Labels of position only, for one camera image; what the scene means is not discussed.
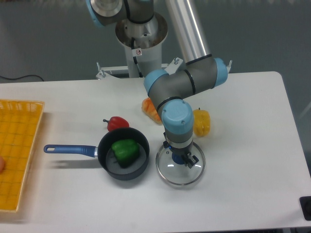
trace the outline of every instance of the black pot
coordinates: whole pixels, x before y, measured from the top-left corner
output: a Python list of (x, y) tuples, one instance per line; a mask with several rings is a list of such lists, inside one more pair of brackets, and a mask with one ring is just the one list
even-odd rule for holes
[[(133, 139), (139, 144), (139, 157), (129, 167), (122, 168), (110, 149), (112, 144), (123, 139)], [(100, 141), (98, 148), (82, 145), (46, 145), (46, 153), (83, 154), (98, 157), (101, 166), (115, 179), (128, 181), (140, 176), (149, 162), (149, 143), (146, 137), (134, 128), (119, 128), (108, 132)]]

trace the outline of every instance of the orange object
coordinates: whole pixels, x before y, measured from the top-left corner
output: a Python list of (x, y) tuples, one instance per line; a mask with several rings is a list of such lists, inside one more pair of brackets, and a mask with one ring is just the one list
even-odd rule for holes
[(44, 102), (0, 100), (0, 212), (16, 212), (30, 166)]
[(162, 124), (162, 121), (158, 113), (156, 112), (156, 108), (154, 107), (154, 104), (152, 103), (149, 97), (144, 99), (144, 101), (141, 104), (141, 109), (148, 117), (150, 117), (157, 124)]

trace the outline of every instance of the pan handle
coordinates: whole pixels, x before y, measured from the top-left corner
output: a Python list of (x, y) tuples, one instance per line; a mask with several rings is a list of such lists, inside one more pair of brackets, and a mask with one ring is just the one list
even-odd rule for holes
[(89, 157), (97, 157), (97, 148), (82, 145), (46, 145), (44, 152), (49, 154), (83, 154)]

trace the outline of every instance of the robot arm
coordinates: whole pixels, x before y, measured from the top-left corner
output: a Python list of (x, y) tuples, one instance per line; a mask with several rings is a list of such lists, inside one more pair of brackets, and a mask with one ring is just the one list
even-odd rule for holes
[(172, 75), (155, 70), (145, 78), (145, 88), (165, 127), (164, 147), (183, 158), (191, 168), (197, 161), (191, 155), (193, 113), (183, 99), (212, 89), (227, 80), (226, 65), (214, 59), (201, 33), (194, 1), (166, 0), (186, 69)]
[[(122, 0), (87, 1), (90, 1), (96, 18), (103, 24), (123, 21), (117, 24), (116, 33), (125, 46), (129, 46), (129, 40), (132, 40), (136, 41), (136, 47), (150, 51), (150, 48), (160, 45), (166, 37), (166, 33), (163, 34), (164, 30), (160, 27), (163, 24), (166, 26), (166, 22), (155, 17), (152, 0), (123, 0), (123, 4)], [(154, 62), (148, 63), (148, 57), (146, 59), (142, 56), (145, 60), (141, 64), (146, 64), (145, 67), (148, 68), (144, 70), (144, 73), (148, 73), (144, 86), (165, 128), (164, 147), (181, 156), (185, 165), (191, 168), (198, 162), (195, 155), (191, 154), (193, 113), (190, 105), (183, 99), (224, 83), (228, 71), (223, 61), (213, 58), (209, 51), (194, 1), (166, 0), (166, 5), (186, 62), (186, 69), (169, 75), (160, 67), (154, 69)]]

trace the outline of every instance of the yellow bell pepper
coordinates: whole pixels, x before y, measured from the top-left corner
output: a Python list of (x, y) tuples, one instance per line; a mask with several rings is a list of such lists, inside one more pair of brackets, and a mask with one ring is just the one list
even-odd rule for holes
[(206, 136), (210, 130), (210, 116), (208, 111), (196, 109), (193, 111), (193, 132), (199, 137)]

